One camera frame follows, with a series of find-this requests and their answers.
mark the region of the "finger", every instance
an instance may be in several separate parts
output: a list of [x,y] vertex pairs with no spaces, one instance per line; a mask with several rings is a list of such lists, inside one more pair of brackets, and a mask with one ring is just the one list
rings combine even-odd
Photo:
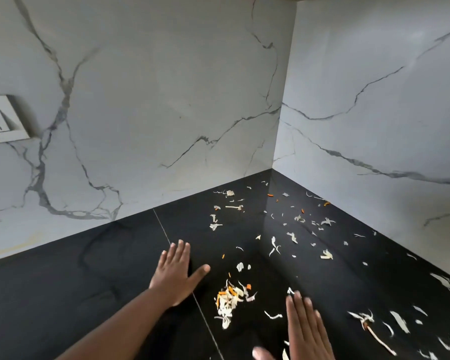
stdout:
[[322,338],[320,337],[320,333],[318,332],[317,316],[313,311],[312,300],[307,297],[305,298],[303,303],[305,305],[306,319],[308,320],[308,326],[310,327],[310,330],[312,332],[313,339],[315,340],[315,343],[317,345],[323,346],[324,343],[322,342]]
[[176,248],[175,256],[173,258],[174,262],[178,262],[180,260],[180,258],[182,257],[184,246],[185,246],[185,244],[183,243],[183,240],[179,240],[178,246]]
[[291,296],[286,297],[286,316],[288,320],[288,339],[290,341],[290,356],[299,359],[300,348],[304,344],[302,328],[300,327],[299,315],[293,304]]
[[170,244],[170,249],[168,250],[168,254],[166,256],[167,263],[172,261],[173,257],[175,256],[175,250],[177,250],[177,246],[175,245],[175,242],[172,242]]
[[210,265],[204,264],[200,266],[190,277],[188,278],[190,292],[197,287],[200,281],[210,272]]
[[321,337],[321,340],[325,347],[325,350],[330,355],[333,356],[334,351],[332,350],[332,344],[330,343],[330,340],[328,339],[327,330],[325,330],[324,321],[322,319],[322,316],[320,315],[320,312],[318,312],[317,310],[315,311],[315,315],[317,317],[318,332],[320,333],[320,337]]
[[190,244],[187,242],[185,243],[185,248],[183,249],[182,257],[180,258],[180,261],[183,263],[186,263],[188,265],[190,261]]
[[271,353],[265,350],[263,347],[254,347],[252,356],[255,360],[274,360],[274,357],[271,355]]
[[298,319],[300,321],[300,327],[302,328],[303,339],[305,342],[314,343],[312,330],[310,329],[309,321],[307,319],[307,313],[305,312],[305,307],[303,306],[302,296],[299,291],[295,292],[293,302],[296,309],[296,314],[298,315]]
[[160,269],[164,266],[166,259],[167,259],[167,250],[163,250],[162,255],[160,255],[160,259],[158,259],[157,269]]

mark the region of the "white marble backsplash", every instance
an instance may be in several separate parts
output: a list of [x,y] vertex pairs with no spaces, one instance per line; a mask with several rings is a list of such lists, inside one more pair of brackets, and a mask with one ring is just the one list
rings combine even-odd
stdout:
[[450,0],[299,2],[273,168],[450,273]]
[[295,10],[0,0],[0,258],[270,168]]

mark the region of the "forearm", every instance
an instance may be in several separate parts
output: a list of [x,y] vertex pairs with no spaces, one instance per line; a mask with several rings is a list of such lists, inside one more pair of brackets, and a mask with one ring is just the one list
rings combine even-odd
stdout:
[[160,316],[170,307],[159,289],[142,292],[57,360],[133,359]]

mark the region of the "hand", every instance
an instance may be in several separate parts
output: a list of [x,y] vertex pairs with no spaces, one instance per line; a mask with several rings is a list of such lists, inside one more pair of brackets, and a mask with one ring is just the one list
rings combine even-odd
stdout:
[[[291,360],[335,360],[324,322],[319,312],[313,311],[310,298],[302,301],[299,291],[293,298],[287,296],[286,314]],[[274,360],[270,352],[260,347],[253,349],[253,358]]]
[[150,280],[149,289],[157,289],[160,295],[164,296],[169,305],[177,306],[186,297],[190,296],[198,283],[210,271],[210,266],[205,264],[200,266],[190,277],[188,269],[190,262],[190,244],[178,241],[170,245],[168,253],[163,250],[158,260],[155,274]]

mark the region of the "pile of vegetable scraps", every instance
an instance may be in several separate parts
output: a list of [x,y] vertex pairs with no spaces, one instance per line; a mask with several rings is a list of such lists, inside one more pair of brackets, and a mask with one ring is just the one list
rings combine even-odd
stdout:
[[216,305],[218,310],[218,316],[214,318],[218,318],[222,320],[222,328],[225,330],[230,326],[230,322],[232,321],[232,311],[237,307],[239,302],[243,302],[243,298],[247,302],[252,302],[255,300],[255,295],[249,295],[248,290],[252,290],[252,286],[247,284],[246,286],[238,282],[242,289],[231,284],[228,279],[225,283],[225,288],[218,292],[216,297]]

